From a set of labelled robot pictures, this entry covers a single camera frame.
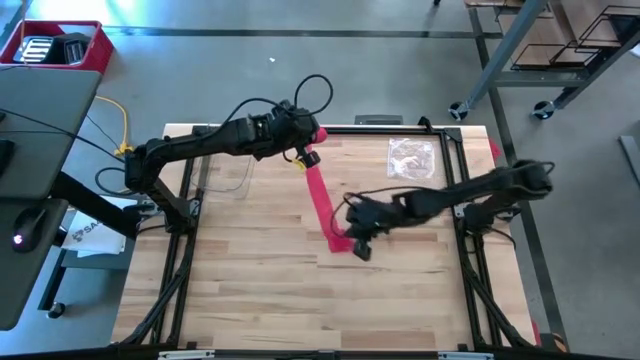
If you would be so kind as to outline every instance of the concrete floor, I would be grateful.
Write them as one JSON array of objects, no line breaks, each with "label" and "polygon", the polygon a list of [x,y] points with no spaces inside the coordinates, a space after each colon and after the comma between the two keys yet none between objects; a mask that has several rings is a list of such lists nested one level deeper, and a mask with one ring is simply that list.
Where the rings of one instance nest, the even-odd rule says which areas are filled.
[{"label": "concrete floor", "polygon": [[[0,24],[19,0],[0,2]],[[485,30],[494,31],[490,12]],[[470,31],[463,2],[443,0],[35,0],[30,18],[97,19],[108,25],[209,29],[331,29]],[[480,74],[472,40],[357,38],[215,38],[112,36],[117,52],[101,95],[129,111],[132,142],[159,136],[171,122],[216,122],[251,96],[290,98],[311,73],[334,83],[334,102],[318,119],[353,123],[358,114],[398,114],[407,123],[426,115],[454,124],[446,108],[463,100]],[[495,47],[497,41],[490,42]],[[527,117],[533,104],[551,100],[558,89],[501,89],[520,158],[551,160],[555,191],[533,204],[568,342],[574,352],[638,358],[640,338],[640,188],[617,137],[638,120],[640,59],[624,56],[567,109],[546,122]],[[320,84],[305,88],[301,102],[321,104]],[[245,112],[264,112],[262,106]],[[116,141],[120,115],[108,104],[90,110]],[[487,126],[498,140],[488,98],[465,120]],[[90,123],[82,135],[112,145]],[[104,155],[76,144],[65,170],[95,189],[93,174],[113,165]],[[122,181],[114,175],[107,184]],[[533,318],[546,321],[524,234],[513,225],[523,282]],[[71,270],[58,299],[68,313],[48,320],[35,310],[55,260],[51,254],[18,326],[0,333],[0,354],[72,349],[108,344],[123,273]],[[72,290],[82,289],[82,295]]]}]

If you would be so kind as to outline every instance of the white paper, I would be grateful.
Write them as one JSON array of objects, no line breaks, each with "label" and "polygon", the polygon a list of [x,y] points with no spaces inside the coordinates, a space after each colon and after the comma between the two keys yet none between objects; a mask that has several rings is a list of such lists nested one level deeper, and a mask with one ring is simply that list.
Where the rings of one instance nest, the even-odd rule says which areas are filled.
[{"label": "white paper", "polygon": [[[111,196],[103,196],[103,198],[121,209],[138,203],[137,200]],[[78,251],[78,257],[96,254],[117,255],[124,251],[125,243],[124,235],[109,229],[86,214],[78,212],[69,226],[62,248]]]}]

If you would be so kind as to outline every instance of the yellow cable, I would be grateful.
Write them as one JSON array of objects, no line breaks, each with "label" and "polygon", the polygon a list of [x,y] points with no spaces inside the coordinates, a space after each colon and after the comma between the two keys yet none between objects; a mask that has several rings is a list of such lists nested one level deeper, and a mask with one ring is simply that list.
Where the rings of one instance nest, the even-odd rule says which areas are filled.
[{"label": "yellow cable", "polygon": [[125,152],[133,151],[133,146],[129,145],[129,143],[127,142],[127,138],[129,137],[129,121],[128,121],[129,118],[127,116],[127,110],[125,110],[124,107],[120,105],[120,103],[118,103],[113,99],[109,99],[107,97],[99,96],[99,95],[96,95],[96,99],[100,99],[102,101],[111,103],[115,105],[118,109],[120,109],[120,111],[122,111],[122,118],[124,120],[124,131],[122,134],[122,143],[120,144],[120,147],[117,148],[116,151],[114,151],[114,154],[116,156],[124,156]]}]

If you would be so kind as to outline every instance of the gray desk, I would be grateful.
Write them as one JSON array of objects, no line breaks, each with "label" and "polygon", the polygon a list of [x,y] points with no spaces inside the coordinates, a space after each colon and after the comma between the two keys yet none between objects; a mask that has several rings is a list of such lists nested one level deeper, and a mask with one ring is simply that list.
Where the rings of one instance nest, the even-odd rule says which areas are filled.
[{"label": "gray desk", "polygon": [[[0,111],[15,112],[77,134],[100,78],[99,73],[87,71],[0,71]],[[0,122],[0,138],[16,144],[11,163],[0,177],[0,330],[11,329],[18,321],[68,204],[130,238],[135,238],[138,222],[61,172],[72,137],[13,131],[56,130],[11,114]],[[43,237],[35,250],[16,253],[10,245],[14,221],[22,210],[33,206],[47,210]]]}]

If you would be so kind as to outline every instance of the caster wheel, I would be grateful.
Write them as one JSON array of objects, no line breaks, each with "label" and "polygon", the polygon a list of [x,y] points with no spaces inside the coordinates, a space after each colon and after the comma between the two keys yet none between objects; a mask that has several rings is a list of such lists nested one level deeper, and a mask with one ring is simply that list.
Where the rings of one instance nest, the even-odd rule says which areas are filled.
[{"label": "caster wheel", "polygon": [[451,104],[451,106],[449,106],[449,114],[455,121],[462,121],[464,120],[464,118],[467,117],[467,115],[469,115],[469,110],[468,109],[460,110],[461,107],[462,107],[461,102],[455,102]]},{"label": "caster wheel", "polygon": [[49,319],[57,319],[62,316],[62,314],[64,314],[66,308],[67,307],[63,303],[55,301],[53,303],[53,306],[51,307],[51,310],[49,310],[49,312],[47,313],[47,317]]},{"label": "caster wheel", "polygon": [[538,120],[547,120],[553,116],[555,106],[551,101],[540,101],[533,107],[531,115]]}]

